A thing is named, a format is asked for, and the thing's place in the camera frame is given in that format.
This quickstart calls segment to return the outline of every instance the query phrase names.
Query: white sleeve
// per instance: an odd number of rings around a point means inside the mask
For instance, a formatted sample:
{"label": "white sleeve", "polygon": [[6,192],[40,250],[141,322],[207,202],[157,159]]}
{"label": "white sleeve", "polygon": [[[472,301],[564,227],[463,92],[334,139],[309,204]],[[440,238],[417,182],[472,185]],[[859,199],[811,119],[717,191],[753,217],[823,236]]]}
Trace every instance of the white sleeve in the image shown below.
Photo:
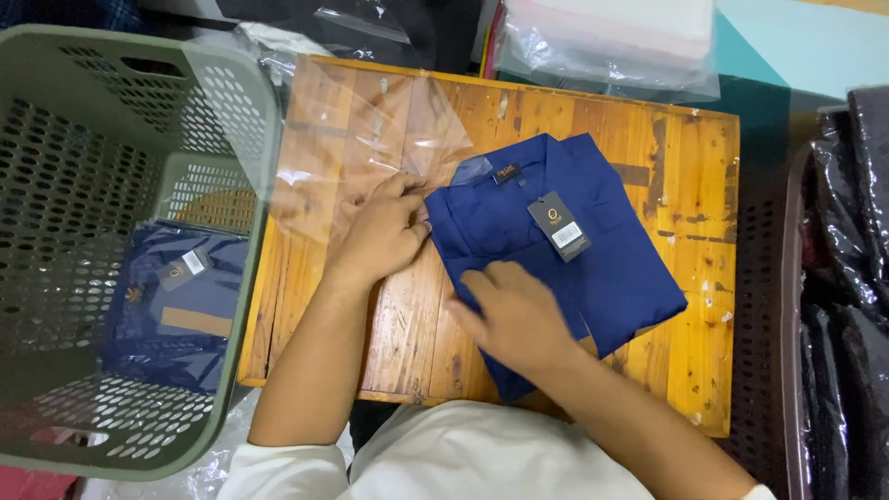
{"label": "white sleeve", "polygon": [[763,485],[753,488],[742,500],[775,500],[775,495]]}
{"label": "white sleeve", "polygon": [[218,500],[333,500],[348,488],[346,462],[331,446],[237,447]]}

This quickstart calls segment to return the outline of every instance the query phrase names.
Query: hand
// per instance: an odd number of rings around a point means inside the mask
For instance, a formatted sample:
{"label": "hand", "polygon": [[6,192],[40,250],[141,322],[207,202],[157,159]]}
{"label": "hand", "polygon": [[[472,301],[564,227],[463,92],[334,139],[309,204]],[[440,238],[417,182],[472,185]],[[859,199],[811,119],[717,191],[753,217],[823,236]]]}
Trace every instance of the hand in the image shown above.
{"label": "hand", "polygon": [[532,382],[579,349],[556,297],[519,264],[492,262],[485,272],[464,272],[460,282],[476,297],[485,317],[451,300],[445,307],[457,324],[485,352]]}
{"label": "hand", "polygon": [[411,215],[423,206],[423,196],[405,194],[426,179],[400,171],[383,181],[366,202],[353,195],[340,204],[352,223],[332,269],[345,279],[370,287],[411,263],[429,235],[428,222],[411,225]]}

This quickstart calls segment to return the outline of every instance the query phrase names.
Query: white cloth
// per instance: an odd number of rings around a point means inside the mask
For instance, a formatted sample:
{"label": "white cloth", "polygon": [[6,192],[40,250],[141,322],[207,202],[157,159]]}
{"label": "white cloth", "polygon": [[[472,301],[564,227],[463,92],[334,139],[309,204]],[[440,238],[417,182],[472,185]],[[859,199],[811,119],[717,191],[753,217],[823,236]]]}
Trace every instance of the white cloth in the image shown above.
{"label": "white cloth", "polygon": [[[651,499],[580,426],[471,401],[400,407],[355,456],[335,446],[240,446],[219,500]],[[774,500],[759,487],[744,500]]]}

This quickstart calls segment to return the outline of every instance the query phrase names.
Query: black hang tag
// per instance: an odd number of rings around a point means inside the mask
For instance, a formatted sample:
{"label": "black hang tag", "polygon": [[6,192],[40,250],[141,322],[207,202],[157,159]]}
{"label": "black hang tag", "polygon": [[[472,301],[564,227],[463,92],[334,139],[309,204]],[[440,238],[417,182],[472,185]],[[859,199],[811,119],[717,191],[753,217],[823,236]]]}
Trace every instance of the black hang tag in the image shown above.
{"label": "black hang tag", "polygon": [[589,248],[589,238],[555,191],[531,203],[528,212],[563,261],[568,262]]}
{"label": "black hang tag", "polygon": [[520,173],[522,173],[522,167],[518,166],[517,164],[506,165],[502,169],[494,172],[494,182],[497,182],[497,185],[501,186],[503,182],[512,179]]}
{"label": "black hang tag", "polygon": [[164,290],[171,292],[212,266],[210,255],[203,248],[195,248],[161,268],[157,277]]}

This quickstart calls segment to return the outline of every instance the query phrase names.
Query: folded shirt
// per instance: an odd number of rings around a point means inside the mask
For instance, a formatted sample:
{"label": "folded shirt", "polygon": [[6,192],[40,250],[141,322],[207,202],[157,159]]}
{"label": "folded shirt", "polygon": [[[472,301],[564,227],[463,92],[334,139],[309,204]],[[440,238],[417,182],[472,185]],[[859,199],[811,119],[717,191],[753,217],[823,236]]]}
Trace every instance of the folded shirt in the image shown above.
{"label": "folded shirt", "polygon": [[[136,229],[105,314],[102,372],[214,394],[247,247],[247,238],[183,222]],[[187,254],[192,256],[183,260]],[[180,281],[162,283],[175,262]]]}
{"label": "folded shirt", "polygon": [[[687,300],[670,275],[636,211],[621,177],[588,134],[562,142],[542,134],[485,155],[489,172],[468,162],[474,177],[458,171],[460,185],[426,199],[431,238],[457,296],[479,311],[460,283],[466,270],[513,261],[547,285],[572,337],[592,334],[605,357],[635,332],[685,310]],[[497,185],[491,173],[518,165],[521,173]],[[591,246],[564,262],[527,207],[555,191]],[[534,390],[532,384],[482,352],[504,401]]]}

